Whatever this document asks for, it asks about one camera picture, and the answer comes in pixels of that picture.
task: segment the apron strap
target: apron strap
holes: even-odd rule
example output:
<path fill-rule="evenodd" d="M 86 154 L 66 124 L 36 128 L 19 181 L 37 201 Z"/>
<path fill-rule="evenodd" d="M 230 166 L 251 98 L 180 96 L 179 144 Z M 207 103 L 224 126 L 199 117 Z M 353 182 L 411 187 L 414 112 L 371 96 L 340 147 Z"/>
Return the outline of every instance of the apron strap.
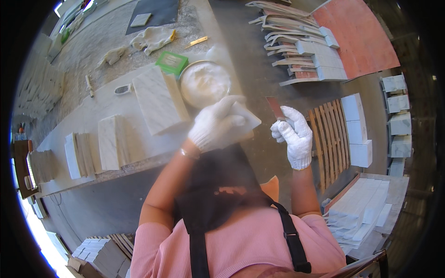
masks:
<path fill-rule="evenodd" d="M 286 239 L 287 246 L 291 253 L 294 270 L 297 272 L 310 273 L 312 271 L 311 263 L 306 259 L 306 253 L 304 252 L 303 245 L 301 244 L 300 237 L 291 216 L 281 204 L 277 202 L 273 202 L 273 204 L 278 208 L 281 217 L 284 230 L 283 236 Z"/>
<path fill-rule="evenodd" d="M 210 278 L 204 234 L 190 235 L 190 265 L 193 278 Z"/>

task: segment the metal bowl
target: metal bowl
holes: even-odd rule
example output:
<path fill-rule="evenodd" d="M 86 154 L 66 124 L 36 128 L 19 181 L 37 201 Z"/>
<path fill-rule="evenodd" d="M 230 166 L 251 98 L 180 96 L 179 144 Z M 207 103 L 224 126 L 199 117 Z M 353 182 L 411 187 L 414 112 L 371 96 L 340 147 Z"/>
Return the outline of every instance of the metal bowl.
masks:
<path fill-rule="evenodd" d="M 229 72 L 228 72 L 227 69 L 226 69 L 225 67 L 223 67 L 222 65 L 220 65 L 220 64 L 218 64 L 218 63 L 215 63 L 215 62 L 213 62 L 213 61 L 210 61 L 210 60 L 199 60 L 199 61 L 196 61 L 196 62 L 193 62 L 193 63 L 188 64 L 188 66 L 186 66 L 185 69 L 183 69 L 183 71 L 181 72 L 181 75 L 179 76 L 179 81 L 178 81 L 178 88 L 179 88 L 179 91 L 181 92 L 182 98 L 183 98 L 184 100 L 186 100 L 186 102 L 187 102 L 188 104 L 190 104 L 191 106 L 193 106 L 193 107 L 195 107 L 195 108 L 202 109 L 202 108 L 204 108 L 204 107 L 206 107 L 206 106 L 201 106 L 201 105 L 199 105 L 199 104 L 197 104 L 197 103 L 193 103 L 193 101 L 191 101 L 191 100 L 189 99 L 189 97 L 186 96 L 186 95 L 182 92 L 182 86 L 181 86 L 181 84 L 182 84 L 182 78 L 183 78 L 183 76 L 184 76 L 184 73 L 185 73 L 189 68 L 193 67 L 193 66 L 196 65 L 196 64 L 200 64 L 200 63 L 210 63 L 210 64 L 215 64 L 215 65 L 217 65 L 217 66 L 222 67 L 222 68 L 227 72 L 227 74 L 229 74 Z M 232 83 L 232 81 L 231 81 L 231 79 L 230 79 L 230 74 L 229 74 L 229 87 L 227 88 L 227 92 L 223 95 L 223 97 L 225 97 L 225 96 L 227 96 L 227 95 L 229 94 L 229 92 L 230 92 L 230 88 L 231 88 L 231 83 Z"/>

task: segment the dark mat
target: dark mat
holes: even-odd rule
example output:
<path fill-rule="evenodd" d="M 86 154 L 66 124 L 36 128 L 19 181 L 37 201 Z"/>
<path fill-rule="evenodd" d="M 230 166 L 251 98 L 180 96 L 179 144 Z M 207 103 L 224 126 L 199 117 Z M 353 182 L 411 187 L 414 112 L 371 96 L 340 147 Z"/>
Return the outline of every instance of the dark mat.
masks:
<path fill-rule="evenodd" d="M 149 26 L 159 26 L 176 22 L 178 17 L 179 0 L 140 0 L 134 8 L 131 19 L 128 22 L 126 35 L 142 31 Z M 151 13 L 147 24 L 144 26 L 130 27 L 134 18 L 143 13 Z"/>

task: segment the white knit glove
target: white knit glove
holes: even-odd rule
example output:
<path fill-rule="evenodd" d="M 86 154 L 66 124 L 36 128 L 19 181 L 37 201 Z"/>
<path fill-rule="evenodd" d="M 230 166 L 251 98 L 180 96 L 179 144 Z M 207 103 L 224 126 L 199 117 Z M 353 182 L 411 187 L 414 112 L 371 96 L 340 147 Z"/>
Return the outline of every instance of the white knit glove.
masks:
<path fill-rule="evenodd" d="M 246 119 L 239 115 L 229 115 L 230 108 L 235 103 L 246 102 L 243 96 L 226 96 L 214 105 L 207 106 L 196 116 L 195 125 L 188 137 L 204 153 L 213 149 L 223 149 L 235 143 L 239 138 L 233 137 L 230 129 L 243 126 Z"/>
<path fill-rule="evenodd" d="M 278 143 L 287 142 L 287 159 L 295 170 L 303 170 L 311 164 L 312 130 L 304 116 L 297 110 L 281 106 L 286 121 L 276 121 L 271 126 L 272 137 Z"/>

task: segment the green box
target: green box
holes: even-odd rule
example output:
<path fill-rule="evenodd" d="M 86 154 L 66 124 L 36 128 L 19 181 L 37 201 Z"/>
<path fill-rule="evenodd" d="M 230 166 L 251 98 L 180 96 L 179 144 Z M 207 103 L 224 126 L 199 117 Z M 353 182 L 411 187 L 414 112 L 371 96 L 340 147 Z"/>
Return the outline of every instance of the green box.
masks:
<path fill-rule="evenodd" d="M 189 64 L 189 58 L 178 55 L 176 53 L 164 51 L 162 52 L 155 65 L 161 67 L 166 73 L 174 73 L 180 75 L 181 71 Z"/>

